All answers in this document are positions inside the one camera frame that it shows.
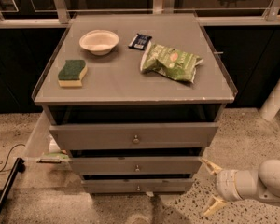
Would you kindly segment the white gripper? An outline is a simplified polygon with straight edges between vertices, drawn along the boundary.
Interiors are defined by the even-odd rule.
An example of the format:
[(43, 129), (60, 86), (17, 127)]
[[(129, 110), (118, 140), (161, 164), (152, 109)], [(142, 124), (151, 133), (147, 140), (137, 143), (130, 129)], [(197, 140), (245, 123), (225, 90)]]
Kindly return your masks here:
[(241, 201), (242, 197), (236, 188), (237, 170), (222, 170), (222, 168), (208, 159), (200, 158), (210, 175), (216, 175), (216, 189), (219, 196), (212, 195), (207, 202), (203, 214), (208, 217), (219, 209), (225, 207), (228, 202)]

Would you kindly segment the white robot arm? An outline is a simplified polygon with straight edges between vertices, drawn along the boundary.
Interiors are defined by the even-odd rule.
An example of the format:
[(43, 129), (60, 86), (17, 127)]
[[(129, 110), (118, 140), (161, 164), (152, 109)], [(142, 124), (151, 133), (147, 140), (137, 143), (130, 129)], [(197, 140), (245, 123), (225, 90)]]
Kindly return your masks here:
[(203, 210), (205, 216), (246, 199), (280, 207), (280, 160), (266, 160), (257, 170), (223, 169), (205, 158), (200, 161), (215, 177), (217, 190)]

